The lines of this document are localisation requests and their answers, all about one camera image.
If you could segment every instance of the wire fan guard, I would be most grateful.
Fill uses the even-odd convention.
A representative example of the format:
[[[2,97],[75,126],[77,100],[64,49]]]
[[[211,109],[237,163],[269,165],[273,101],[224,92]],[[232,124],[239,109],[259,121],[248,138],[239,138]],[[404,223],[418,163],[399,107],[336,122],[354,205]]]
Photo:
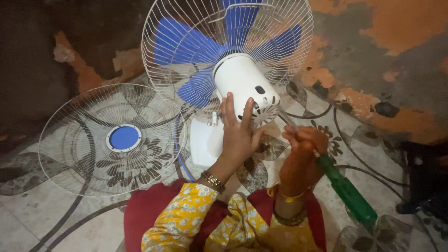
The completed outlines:
[[[59,108],[39,139],[41,155],[62,172],[59,187],[84,196],[127,193],[159,180],[185,145],[185,121],[174,104],[137,84],[98,87]]]
[[[306,0],[156,0],[142,34],[142,57],[164,99],[210,117],[220,106],[213,79],[220,59],[246,53],[271,84],[287,84],[305,61],[312,35]],[[181,98],[189,85],[203,97]]]

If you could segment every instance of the fan blade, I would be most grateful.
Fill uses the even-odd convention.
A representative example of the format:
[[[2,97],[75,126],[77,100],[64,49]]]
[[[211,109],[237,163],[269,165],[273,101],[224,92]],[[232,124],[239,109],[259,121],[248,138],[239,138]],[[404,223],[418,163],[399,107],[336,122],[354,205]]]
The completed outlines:
[[[269,40],[252,50],[251,55],[255,61],[280,60],[291,55],[300,43],[302,27],[296,25],[289,28],[279,36]]]
[[[179,97],[198,108],[207,106],[213,91],[216,89],[213,80],[213,68],[214,66],[209,66],[193,74],[190,80],[177,91]]]
[[[262,0],[222,0],[224,10],[231,4],[261,3]],[[259,7],[230,8],[224,18],[230,49],[240,51],[246,43],[246,37],[252,27]]]
[[[222,50],[213,39],[173,18],[159,21],[154,45],[159,65],[215,62]]]

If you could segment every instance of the white fan base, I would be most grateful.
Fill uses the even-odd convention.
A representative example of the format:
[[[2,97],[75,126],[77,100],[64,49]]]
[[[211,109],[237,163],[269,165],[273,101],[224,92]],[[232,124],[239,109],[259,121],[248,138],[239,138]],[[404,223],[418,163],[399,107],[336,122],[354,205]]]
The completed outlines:
[[[221,155],[224,124],[218,120],[215,126],[208,126],[193,118],[190,126],[190,151],[194,165],[208,169]]]

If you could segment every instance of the yellow floral kurta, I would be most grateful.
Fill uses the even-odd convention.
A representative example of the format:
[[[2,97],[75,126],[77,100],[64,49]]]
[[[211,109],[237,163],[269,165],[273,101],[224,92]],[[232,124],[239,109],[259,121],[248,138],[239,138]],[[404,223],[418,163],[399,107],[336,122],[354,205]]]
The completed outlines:
[[[218,193],[202,184],[186,183],[142,238],[142,251],[188,251],[193,237]],[[227,216],[210,234],[204,251],[321,251],[308,219],[298,226],[269,226],[246,197],[234,194]]]

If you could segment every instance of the electric fan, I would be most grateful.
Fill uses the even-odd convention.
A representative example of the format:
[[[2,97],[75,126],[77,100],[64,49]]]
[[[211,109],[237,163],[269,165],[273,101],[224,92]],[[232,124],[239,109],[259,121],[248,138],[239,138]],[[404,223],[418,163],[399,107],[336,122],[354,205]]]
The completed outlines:
[[[190,149],[210,167],[222,151],[222,96],[233,93],[239,121],[254,99],[254,127],[274,119],[274,86],[301,67],[313,20],[306,0],[156,0],[142,34],[142,57],[153,88],[194,109]]]
[[[39,161],[51,181],[72,193],[127,193],[161,178],[183,147],[184,123],[177,107],[149,87],[98,87],[51,116],[39,139]],[[43,164],[42,155],[59,167]]]

